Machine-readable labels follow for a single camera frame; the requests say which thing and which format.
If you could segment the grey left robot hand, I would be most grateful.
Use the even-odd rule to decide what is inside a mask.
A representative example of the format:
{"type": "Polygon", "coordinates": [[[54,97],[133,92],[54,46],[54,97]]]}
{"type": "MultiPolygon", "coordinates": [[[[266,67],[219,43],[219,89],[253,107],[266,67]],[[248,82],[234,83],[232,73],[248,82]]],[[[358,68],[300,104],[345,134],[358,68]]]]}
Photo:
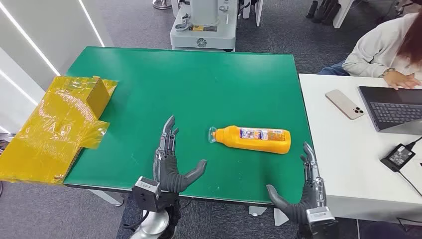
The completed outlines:
{"type": "Polygon", "coordinates": [[[179,129],[173,129],[174,125],[175,116],[172,115],[163,126],[159,146],[155,151],[153,179],[160,184],[160,190],[178,194],[204,174],[208,162],[200,160],[193,170],[180,174],[176,158],[176,135],[179,129]]]}

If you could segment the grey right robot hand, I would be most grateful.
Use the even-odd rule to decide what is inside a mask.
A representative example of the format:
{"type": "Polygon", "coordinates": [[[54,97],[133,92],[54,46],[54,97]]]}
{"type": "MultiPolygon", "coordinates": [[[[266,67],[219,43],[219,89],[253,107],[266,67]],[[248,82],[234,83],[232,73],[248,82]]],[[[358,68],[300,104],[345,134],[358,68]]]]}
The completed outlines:
{"type": "Polygon", "coordinates": [[[326,192],[324,180],[319,174],[319,168],[314,150],[307,143],[303,143],[305,155],[300,158],[304,165],[304,185],[302,196],[298,203],[292,204],[282,198],[275,187],[271,184],[266,185],[268,196],[271,202],[287,218],[297,224],[307,224],[307,210],[326,206],[326,192]]]}

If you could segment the person's hand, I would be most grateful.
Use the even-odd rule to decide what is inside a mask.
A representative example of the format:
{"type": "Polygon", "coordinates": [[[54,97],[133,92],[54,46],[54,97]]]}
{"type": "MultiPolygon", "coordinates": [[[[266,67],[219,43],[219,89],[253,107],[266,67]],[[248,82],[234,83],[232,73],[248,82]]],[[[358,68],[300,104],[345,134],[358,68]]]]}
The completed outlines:
{"type": "Polygon", "coordinates": [[[422,85],[421,82],[415,78],[414,74],[404,75],[395,70],[387,72],[383,76],[383,79],[395,90],[398,90],[400,87],[404,89],[414,89],[416,86],[422,85]]]}

